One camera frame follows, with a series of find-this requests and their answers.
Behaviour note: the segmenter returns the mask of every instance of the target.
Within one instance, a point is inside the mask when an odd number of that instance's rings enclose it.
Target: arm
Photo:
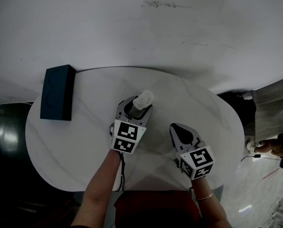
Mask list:
[[[110,150],[87,186],[72,226],[104,227],[104,218],[119,164],[119,153]]]
[[[204,177],[191,181],[197,199],[203,199],[211,194],[211,188]],[[215,195],[210,198],[198,201],[200,212],[204,222],[212,228],[231,228],[223,207],[218,202]]]

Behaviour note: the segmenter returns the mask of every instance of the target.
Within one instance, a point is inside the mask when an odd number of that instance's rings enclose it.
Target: wrist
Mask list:
[[[111,156],[113,156],[114,158],[117,158],[118,160],[121,159],[121,157],[120,157],[120,152],[119,152],[119,151],[116,151],[116,150],[110,149],[109,152],[108,152],[108,155],[111,155]]]
[[[201,182],[204,182],[204,181],[205,181],[205,177],[200,177],[200,178],[191,180],[191,184],[192,184],[192,186],[193,186],[193,185],[195,185],[195,184],[198,184],[198,183],[201,183]]]

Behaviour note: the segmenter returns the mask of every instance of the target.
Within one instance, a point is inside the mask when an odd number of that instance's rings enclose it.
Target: marble tabletop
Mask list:
[[[111,147],[109,126],[117,105],[148,89],[154,94],[147,131],[134,154],[125,154],[126,190],[187,190],[191,183],[173,162],[169,125],[198,131],[216,164],[206,176],[212,189],[236,171],[244,150],[244,131],[236,112],[209,90],[178,76],[134,67],[108,67],[75,76],[72,121],[40,119],[41,96],[26,123],[31,161],[50,185],[84,191]],[[120,182],[120,169],[113,190]]]

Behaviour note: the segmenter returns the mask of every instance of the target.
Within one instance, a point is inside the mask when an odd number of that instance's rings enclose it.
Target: black box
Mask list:
[[[71,120],[75,73],[70,65],[47,69],[41,97],[41,119]]]

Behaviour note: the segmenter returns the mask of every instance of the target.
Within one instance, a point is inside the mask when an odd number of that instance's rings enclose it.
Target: white wall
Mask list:
[[[283,0],[0,0],[0,103],[34,100],[64,64],[258,89],[283,78]]]

